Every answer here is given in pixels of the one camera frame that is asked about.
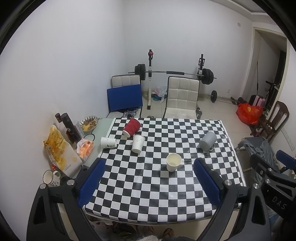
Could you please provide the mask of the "grey cloth pile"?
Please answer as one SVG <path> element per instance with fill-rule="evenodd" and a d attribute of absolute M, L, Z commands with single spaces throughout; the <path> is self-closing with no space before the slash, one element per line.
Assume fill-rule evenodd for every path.
<path fill-rule="evenodd" d="M 237 148 L 244 148 L 249 156 L 257 154 L 266 161 L 274 171 L 279 172 L 275 153 L 267 139 L 263 137 L 245 137 L 239 142 Z"/>

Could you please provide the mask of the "orange snack packet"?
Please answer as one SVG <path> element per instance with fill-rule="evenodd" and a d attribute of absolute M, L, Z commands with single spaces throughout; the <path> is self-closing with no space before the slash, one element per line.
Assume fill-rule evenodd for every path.
<path fill-rule="evenodd" d="M 76 153 L 83 160 L 86 161 L 94 149 L 94 142 L 82 138 L 77 143 Z"/>

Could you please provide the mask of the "small black dumbbell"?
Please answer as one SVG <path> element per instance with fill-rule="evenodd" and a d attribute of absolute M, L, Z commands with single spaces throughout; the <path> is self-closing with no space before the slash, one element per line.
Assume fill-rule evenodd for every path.
<path fill-rule="evenodd" d="M 216 91 L 216 90 L 213 90 L 213 91 L 211 92 L 210 100 L 214 103 L 214 102 L 217 101 L 217 97 L 218 97 L 217 91 Z M 224 97 L 222 97 L 222 99 L 224 99 L 224 100 L 229 100 L 229 101 L 233 102 L 234 104 L 236 104 L 236 103 L 238 102 L 238 101 L 237 101 L 236 99 L 234 99 L 233 97 L 231 97 L 231 98 L 224 98 Z"/>

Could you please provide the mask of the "plate of snacks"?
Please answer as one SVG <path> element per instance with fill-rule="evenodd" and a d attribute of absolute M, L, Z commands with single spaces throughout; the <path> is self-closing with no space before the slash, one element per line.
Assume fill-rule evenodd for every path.
<path fill-rule="evenodd" d="M 99 118 L 96 116 L 88 116 L 79 122 L 83 132 L 91 132 L 98 124 Z"/>

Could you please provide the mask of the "white patterned paper cup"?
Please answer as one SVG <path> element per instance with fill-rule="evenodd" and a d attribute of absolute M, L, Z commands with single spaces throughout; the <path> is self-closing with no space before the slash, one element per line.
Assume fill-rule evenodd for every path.
<path fill-rule="evenodd" d="M 144 146 L 145 137 L 142 135 L 134 135 L 133 136 L 133 144 L 132 144 L 132 151 L 136 154 L 141 153 L 142 148 Z"/>

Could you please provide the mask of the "white enamel mug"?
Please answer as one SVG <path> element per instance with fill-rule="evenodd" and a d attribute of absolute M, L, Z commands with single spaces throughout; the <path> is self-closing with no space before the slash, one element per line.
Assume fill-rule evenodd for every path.
<path fill-rule="evenodd" d="M 58 187 L 61 185 L 61 174 L 59 171 L 47 170 L 43 174 L 43 182 L 49 187 Z"/>

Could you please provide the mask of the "blue backed chair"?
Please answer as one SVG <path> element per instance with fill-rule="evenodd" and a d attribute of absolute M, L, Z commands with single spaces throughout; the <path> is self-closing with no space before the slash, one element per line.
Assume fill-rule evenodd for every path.
<path fill-rule="evenodd" d="M 108 118 L 140 118 L 143 99 L 140 75 L 113 75 L 107 89 Z"/>

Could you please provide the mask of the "small white paper cup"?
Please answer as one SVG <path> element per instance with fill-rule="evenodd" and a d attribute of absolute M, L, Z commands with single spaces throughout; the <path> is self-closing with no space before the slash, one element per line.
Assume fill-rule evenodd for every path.
<path fill-rule="evenodd" d="M 106 137 L 101 137 L 101 147 L 102 149 L 112 149 L 116 148 L 116 139 L 114 138 L 106 138 Z"/>

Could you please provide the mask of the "red plastic cup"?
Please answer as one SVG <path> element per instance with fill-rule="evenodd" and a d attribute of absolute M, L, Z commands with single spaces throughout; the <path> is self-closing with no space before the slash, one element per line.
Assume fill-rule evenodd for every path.
<path fill-rule="evenodd" d="M 123 135 L 126 136 L 127 138 L 133 136 L 136 132 L 139 131 L 141 127 L 141 124 L 138 120 L 135 118 L 131 118 L 128 123 L 125 125 L 123 128 Z"/>

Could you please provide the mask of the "orange plastic bag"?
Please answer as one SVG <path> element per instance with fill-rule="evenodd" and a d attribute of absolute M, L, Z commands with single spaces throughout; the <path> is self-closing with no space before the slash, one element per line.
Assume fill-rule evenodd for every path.
<path fill-rule="evenodd" d="M 238 118 L 246 125 L 256 125 L 263 114 L 262 106 L 252 106 L 249 103 L 241 103 L 236 111 Z"/>

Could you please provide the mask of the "yellow chip bag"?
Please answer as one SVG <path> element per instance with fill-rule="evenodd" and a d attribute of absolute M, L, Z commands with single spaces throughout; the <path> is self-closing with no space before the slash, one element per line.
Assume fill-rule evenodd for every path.
<path fill-rule="evenodd" d="M 53 165 L 70 178 L 76 175 L 82 165 L 82 160 L 55 125 L 50 127 L 44 147 Z"/>

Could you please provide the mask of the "dark wooden chair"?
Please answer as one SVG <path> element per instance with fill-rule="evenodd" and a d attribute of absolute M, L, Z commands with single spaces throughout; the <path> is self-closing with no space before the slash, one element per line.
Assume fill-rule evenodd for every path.
<path fill-rule="evenodd" d="M 270 142 L 286 124 L 289 116 L 290 112 L 287 105 L 281 101 L 277 101 L 269 118 L 262 114 L 258 123 L 250 127 L 251 135 L 254 137 L 264 137 Z"/>

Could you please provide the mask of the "white padded chair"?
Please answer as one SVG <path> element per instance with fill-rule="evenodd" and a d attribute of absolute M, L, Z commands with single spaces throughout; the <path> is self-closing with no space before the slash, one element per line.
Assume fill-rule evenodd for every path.
<path fill-rule="evenodd" d="M 196 119 L 199 86 L 197 79 L 169 76 L 163 118 Z"/>

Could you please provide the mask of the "barbell with black plates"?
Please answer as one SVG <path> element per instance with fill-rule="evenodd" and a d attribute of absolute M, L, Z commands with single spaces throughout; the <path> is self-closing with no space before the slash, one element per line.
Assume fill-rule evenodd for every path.
<path fill-rule="evenodd" d="M 161 74 L 167 74 L 167 75 L 192 75 L 196 76 L 198 80 L 200 80 L 203 84 L 209 85 L 211 84 L 214 79 L 217 79 L 214 77 L 214 73 L 210 69 L 202 69 L 202 74 L 190 74 L 190 73 L 185 73 L 185 72 L 180 72 L 180 71 L 152 71 L 148 70 L 146 71 L 146 66 L 145 64 L 137 64 L 134 67 L 134 71 L 128 72 L 129 74 L 136 74 L 140 76 L 140 80 L 145 80 L 146 75 L 148 74 L 149 77 L 152 76 L 152 73 L 161 73 Z"/>

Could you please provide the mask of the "grey mug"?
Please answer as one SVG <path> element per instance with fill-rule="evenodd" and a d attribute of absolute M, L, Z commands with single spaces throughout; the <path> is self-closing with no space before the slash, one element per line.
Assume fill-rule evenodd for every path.
<path fill-rule="evenodd" d="M 215 142 L 217 141 L 216 134 L 214 132 L 209 131 L 204 135 L 204 137 L 200 140 L 199 142 L 199 147 L 204 151 L 208 152 L 210 151 L 213 147 Z"/>

